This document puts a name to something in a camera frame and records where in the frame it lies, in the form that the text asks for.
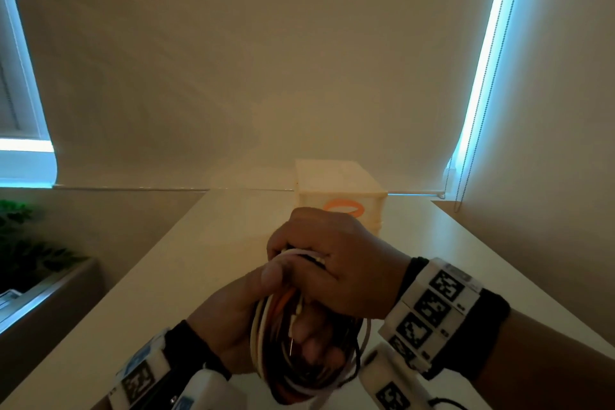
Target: left hand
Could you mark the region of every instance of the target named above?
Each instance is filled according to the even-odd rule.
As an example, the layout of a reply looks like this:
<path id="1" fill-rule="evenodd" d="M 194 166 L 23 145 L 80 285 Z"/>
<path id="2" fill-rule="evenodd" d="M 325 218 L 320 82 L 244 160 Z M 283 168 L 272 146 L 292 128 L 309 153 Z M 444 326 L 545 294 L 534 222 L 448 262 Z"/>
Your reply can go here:
<path id="1" fill-rule="evenodd" d="M 222 287 L 188 317 L 189 326 L 231 373 L 252 373 L 255 370 L 250 358 L 254 303 L 284 287 L 284 277 L 283 264 L 270 261 Z M 340 349 L 329 346 L 331 335 L 327 311 L 316 302 L 304 308 L 293 325 L 293 336 L 304 344 L 306 360 L 342 367 L 344 356 Z"/>

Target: cable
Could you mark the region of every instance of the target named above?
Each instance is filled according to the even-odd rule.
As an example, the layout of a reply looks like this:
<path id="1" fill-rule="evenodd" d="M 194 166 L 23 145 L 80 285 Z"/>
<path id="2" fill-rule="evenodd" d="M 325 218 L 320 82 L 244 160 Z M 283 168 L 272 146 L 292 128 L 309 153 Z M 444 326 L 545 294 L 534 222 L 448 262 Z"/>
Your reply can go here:
<path id="1" fill-rule="evenodd" d="M 442 397 L 436 397 L 435 399 L 431 399 L 427 402 L 430 406 L 434 406 L 434 405 L 438 405 L 439 403 L 448 403 L 449 405 L 452 405 L 453 407 L 457 407 L 461 410 L 467 410 L 467 408 L 465 408 L 462 404 L 460 404 L 459 402 L 456 402 L 454 400 L 450 400 L 450 399 L 445 399 Z"/>

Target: white table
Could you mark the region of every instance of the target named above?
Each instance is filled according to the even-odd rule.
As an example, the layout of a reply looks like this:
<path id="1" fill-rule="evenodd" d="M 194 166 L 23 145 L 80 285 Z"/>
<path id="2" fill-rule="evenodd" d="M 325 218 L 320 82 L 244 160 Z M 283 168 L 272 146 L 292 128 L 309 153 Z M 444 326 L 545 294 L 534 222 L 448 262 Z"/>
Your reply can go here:
<path id="1" fill-rule="evenodd" d="M 211 191 L 124 277 L 4 401 L 0 410 L 89 409 L 126 358 L 153 334 L 185 318 L 207 296 L 266 261 L 265 243 L 293 207 L 293 194 Z M 615 358 L 615 348 L 422 196 L 391 196 L 381 233 L 411 256 L 439 256 L 502 294 L 513 308 Z M 372 339 L 373 344 L 379 340 Z M 250 409 L 277 408 L 255 375 L 233 377 Z M 468 382 L 443 372 L 435 397 L 471 410 L 489 407 Z M 296 406 L 305 408 L 305 404 Z M 328 409 L 376 408 L 357 381 Z"/>

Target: white plastic module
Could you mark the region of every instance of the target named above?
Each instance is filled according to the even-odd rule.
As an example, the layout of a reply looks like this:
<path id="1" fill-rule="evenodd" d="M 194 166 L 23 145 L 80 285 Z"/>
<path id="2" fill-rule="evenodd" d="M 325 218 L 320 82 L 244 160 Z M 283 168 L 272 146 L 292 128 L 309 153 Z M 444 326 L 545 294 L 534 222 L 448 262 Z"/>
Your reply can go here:
<path id="1" fill-rule="evenodd" d="M 349 212 L 380 234 L 387 192 L 354 161 L 297 159 L 295 206 Z"/>

